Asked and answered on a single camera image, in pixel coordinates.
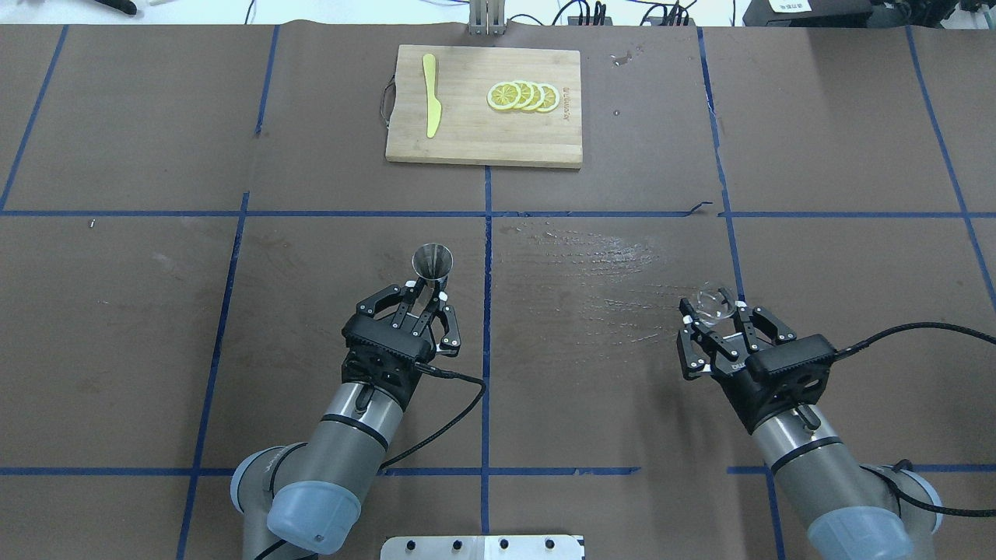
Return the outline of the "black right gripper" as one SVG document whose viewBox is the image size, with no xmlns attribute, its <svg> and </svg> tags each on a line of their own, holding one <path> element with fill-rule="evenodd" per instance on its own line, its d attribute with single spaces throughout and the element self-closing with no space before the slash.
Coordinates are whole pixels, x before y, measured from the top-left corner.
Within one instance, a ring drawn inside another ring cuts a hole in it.
<svg viewBox="0 0 996 560">
<path fill-rule="evenodd" d="M 825 393 L 836 348 L 821 334 L 796 340 L 794 330 L 773 312 L 737 300 L 732 319 L 743 340 L 733 341 L 738 359 L 732 361 L 715 354 L 717 333 L 700 319 L 687 298 L 680 299 L 679 312 L 682 329 L 677 334 L 677 354 L 684 380 L 712 376 L 750 435 L 781 412 L 800 404 L 818 404 Z"/>
</svg>

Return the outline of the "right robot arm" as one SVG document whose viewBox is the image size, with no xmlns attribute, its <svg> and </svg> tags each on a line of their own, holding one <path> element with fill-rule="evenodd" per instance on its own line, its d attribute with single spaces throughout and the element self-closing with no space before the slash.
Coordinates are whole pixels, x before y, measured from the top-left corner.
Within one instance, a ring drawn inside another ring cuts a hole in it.
<svg viewBox="0 0 996 560">
<path fill-rule="evenodd" d="M 718 295 L 732 319 L 729 334 L 688 299 L 679 303 L 684 379 L 718 383 L 819 556 L 935 558 L 937 492 L 909 467 L 861 464 L 818 408 L 836 348 L 821 334 L 797 336 L 725 289 Z"/>
</svg>

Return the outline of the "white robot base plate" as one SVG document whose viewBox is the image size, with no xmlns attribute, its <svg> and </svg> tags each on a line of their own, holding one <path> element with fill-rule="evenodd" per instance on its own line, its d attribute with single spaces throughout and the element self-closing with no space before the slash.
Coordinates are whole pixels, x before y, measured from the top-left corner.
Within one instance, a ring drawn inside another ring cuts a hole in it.
<svg viewBox="0 0 996 560">
<path fill-rule="evenodd" d="M 584 559 L 584 538 L 569 534 L 391 537 L 381 559 Z"/>
</svg>

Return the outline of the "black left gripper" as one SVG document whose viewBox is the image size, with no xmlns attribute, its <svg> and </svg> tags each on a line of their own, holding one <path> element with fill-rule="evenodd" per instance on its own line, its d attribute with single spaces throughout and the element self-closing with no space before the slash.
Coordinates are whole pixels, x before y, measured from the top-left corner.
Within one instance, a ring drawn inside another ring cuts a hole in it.
<svg viewBox="0 0 996 560">
<path fill-rule="evenodd" d="M 416 364 L 433 361 L 435 348 L 438 354 L 455 358 L 461 351 L 461 334 L 456 309 L 445 292 L 433 294 L 433 316 L 444 329 L 436 344 L 430 338 L 395 329 L 388 320 L 370 318 L 397 306 L 404 294 L 402 287 L 393 284 L 356 304 L 356 315 L 342 328 L 346 357 L 341 379 L 343 383 L 374 386 L 406 411 L 421 378 Z"/>
</svg>

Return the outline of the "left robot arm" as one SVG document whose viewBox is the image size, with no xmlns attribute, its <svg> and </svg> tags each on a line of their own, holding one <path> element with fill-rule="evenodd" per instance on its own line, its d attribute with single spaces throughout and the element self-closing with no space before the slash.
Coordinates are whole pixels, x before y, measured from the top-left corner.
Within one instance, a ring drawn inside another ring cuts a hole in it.
<svg viewBox="0 0 996 560">
<path fill-rule="evenodd" d="M 389 285 L 356 305 L 342 328 L 342 382 L 306 442 L 272 446 L 235 468 L 229 496 L 243 517 L 244 559 L 338 552 L 362 513 L 421 376 L 461 348 L 445 281 Z"/>
</svg>

